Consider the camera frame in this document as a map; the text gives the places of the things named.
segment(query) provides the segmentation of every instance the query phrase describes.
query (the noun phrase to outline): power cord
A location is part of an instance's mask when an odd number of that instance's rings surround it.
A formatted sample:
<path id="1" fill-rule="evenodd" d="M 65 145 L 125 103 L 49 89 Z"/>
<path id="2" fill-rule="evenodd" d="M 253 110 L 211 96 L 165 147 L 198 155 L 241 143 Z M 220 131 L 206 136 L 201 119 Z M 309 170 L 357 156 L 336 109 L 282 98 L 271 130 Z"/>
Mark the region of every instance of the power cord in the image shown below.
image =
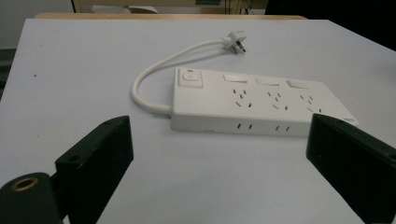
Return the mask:
<path id="1" fill-rule="evenodd" d="M 189 48 L 183 49 L 155 64 L 152 66 L 148 67 L 146 70 L 144 70 L 135 80 L 134 83 L 131 86 L 131 96 L 132 99 L 134 100 L 135 103 L 140 105 L 142 108 L 146 109 L 148 112 L 155 113 L 155 114 L 163 114 L 163 115 L 172 115 L 172 106 L 171 105 L 156 105 L 152 104 L 150 102 L 147 102 L 144 100 L 140 95 L 138 94 L 138 87 L 141 83 L 141 81 L 148 76 L 152 71 L 160 67 L 161 65 L 164 65 L 166 63 L 169 63 L 170 61 L 190 52 L 195 49 L 199 49 L 202 47 L 210 46 L 210 45 L 217 45 L 217 44 L 222 44 L 225 49 L 230 49 L 233 48 L 235 53 L 238 51 L 241 52 L 246 52 L 245 48 L 242 46 L 241 42 L 246 39 L 246 35 L 244 31 L 233 31 L 230 32 L 230 34 L 227 37 L 223 37 L 222 39 L 217 39 L 217 40 L 209 40 L 205 42 L 198 43 L 196 45 L 193 45 Z"/>

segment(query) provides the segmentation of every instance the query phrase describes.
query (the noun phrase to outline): power outlet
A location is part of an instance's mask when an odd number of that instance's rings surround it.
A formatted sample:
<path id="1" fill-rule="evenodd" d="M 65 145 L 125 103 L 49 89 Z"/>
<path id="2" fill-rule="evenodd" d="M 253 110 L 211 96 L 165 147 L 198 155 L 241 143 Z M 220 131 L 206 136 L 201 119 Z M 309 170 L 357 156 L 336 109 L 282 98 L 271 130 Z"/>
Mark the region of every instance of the power outlet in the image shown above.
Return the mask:
<path id="1" fill-rule="evenodd" d="M 314 113 L 359 123 L 321 82 L 177 68 L 171 128 L 308 136 Z"/>

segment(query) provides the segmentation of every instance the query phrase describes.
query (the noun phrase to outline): table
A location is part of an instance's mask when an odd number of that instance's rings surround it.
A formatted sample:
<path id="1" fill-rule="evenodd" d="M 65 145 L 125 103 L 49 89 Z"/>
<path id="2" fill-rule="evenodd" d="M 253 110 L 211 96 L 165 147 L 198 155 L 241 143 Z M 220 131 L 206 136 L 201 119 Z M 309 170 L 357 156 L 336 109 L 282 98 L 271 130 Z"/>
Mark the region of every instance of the table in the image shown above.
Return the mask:
<path id="1" fill-rule="evenodd" d="M 243 28 L 247 54 L 200 49 L 147 77 L 141 95 L 171 104 L 175 66 L 322 81 L 395 147 L 393 50 L 330 21 L 114 17 L 26 21 L 0 103 L 0 185 L 53 174 L 90 130 L 129 115 L 134 161 L 98 223 L 362 223 L 305 158 L 306 138 L 174 132 L 129 88 L 169 54 Z"/>

